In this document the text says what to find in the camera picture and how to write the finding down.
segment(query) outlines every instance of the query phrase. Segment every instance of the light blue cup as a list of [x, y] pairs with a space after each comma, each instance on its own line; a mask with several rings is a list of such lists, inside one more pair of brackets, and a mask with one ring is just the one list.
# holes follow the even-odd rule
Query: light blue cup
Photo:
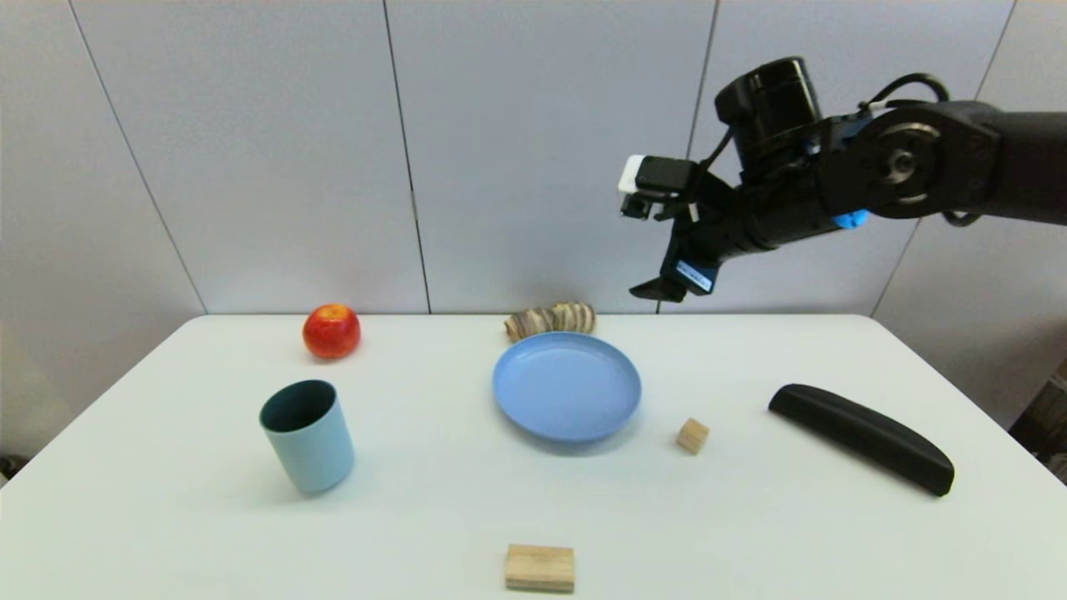
[[259, 424], [300, 491], [328, 490], [352, 471], [352, 438], [337, 391], [325, 381], [309, 379], [283, 388], [259, 411]]

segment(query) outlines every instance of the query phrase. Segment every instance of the blue plate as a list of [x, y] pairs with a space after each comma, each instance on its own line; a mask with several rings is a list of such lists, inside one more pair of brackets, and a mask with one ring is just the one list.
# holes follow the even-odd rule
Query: blue plate
[[515, 425], [569, 444], [622, 429], [641, 399], [634, 363], [615, 346], [580, 333], [527, 337], [493, 372], [496, 402]]

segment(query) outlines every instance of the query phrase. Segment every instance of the rectangular wooden block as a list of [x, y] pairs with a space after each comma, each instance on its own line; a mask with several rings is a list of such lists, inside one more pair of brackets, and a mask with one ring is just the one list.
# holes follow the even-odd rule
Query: rectangular wooden block
[[704, 447], [704, 442], [707, 441], [707, 433], [710, 431], [711, 429], [706, 425], [695, 419], [690, 419], [685, 422], [685, 425], [678, 432], [678, 445], [689, 451], [691, 454], [700, 454], [701, 448]]
[[574, 549], [508, 546], [505, 583], [512, 589], [574, 591]]

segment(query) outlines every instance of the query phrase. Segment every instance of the white label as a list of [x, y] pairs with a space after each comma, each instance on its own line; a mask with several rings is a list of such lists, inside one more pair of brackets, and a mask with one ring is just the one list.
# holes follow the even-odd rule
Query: white label
[[674, 269], [678, 270], [678, 272], [680, 272], [683, 275], [685, 275], [685, 279], [687, 279], [687, 280], [691, 281], [692, 283], [699, 285], [700, 288], [703, 289], [704, 291], [711, 291], [712, 290], [712, 280], [705, 278], [703, 274], [701, 274], [700, 271], [698, 271], [697, 269], [690, 267], [684, 260], [679, 260], [678, 262], [678, 266], [674, 267]]

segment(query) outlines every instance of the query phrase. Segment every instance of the black foam handle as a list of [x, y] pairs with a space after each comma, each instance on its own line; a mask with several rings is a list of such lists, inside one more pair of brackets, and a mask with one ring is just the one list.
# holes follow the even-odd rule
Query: black foam handle
[[949, 493], [955, 469], [926, 438], [896, 421], [841, 396], [793, 383], [767, 407], [845, 445], [937, 495]]

